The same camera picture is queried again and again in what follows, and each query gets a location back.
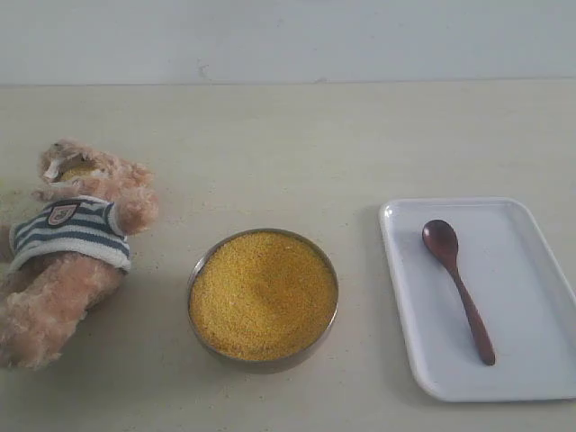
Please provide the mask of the white rectangular plastic tray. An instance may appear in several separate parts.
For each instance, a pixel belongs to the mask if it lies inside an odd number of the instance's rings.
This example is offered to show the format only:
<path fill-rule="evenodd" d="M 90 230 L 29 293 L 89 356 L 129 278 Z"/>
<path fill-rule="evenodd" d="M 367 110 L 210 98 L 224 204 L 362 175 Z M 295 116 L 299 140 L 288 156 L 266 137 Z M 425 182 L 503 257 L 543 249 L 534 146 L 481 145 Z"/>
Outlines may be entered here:
<path fill-rule="evenodd" d="M 496 362 L 477 354 L 448 272 L 422 239 L 448 222 L 463 282 Z M 575 396 L 575 294 L 532 213 L 503 197 L 400 199 L 379 211 L 409 366 L 449 402 L 553 401 Z"/>

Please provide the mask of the beige teddy bear striped shirt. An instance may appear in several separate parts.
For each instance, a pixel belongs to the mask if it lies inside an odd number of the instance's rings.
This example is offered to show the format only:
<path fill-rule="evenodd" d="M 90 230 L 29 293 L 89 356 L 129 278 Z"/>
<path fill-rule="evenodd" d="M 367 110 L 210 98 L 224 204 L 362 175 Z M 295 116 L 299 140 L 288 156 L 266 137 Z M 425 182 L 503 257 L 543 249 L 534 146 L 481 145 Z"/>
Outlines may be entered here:
<path fill-rule="evenodd" d="M 142 164 L 60 139 L 40 155 L 43 208 L 1 227 L 1 366 L 57 360 L 77 325 L 131 270 L 130 236 L 159 213 Z"/>

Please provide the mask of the dark brown wooden spoon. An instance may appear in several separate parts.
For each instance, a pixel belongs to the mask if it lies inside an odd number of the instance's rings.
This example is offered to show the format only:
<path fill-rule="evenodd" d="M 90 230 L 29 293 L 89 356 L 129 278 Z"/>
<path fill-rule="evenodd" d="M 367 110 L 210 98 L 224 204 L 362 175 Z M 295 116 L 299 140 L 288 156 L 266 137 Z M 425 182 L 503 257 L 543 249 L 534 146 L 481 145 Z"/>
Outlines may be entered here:
<path fill-rule="evenodd" d="M 496 355 L 482 317 L 460 276 L 457 258 L 459 243 L 453 227 L 444 220 L 429 220 L 422 229 L 422 240 L 431 255 L 451 276 L 459 293 L 473 342 L 481 361 L 496 364 Z"/>

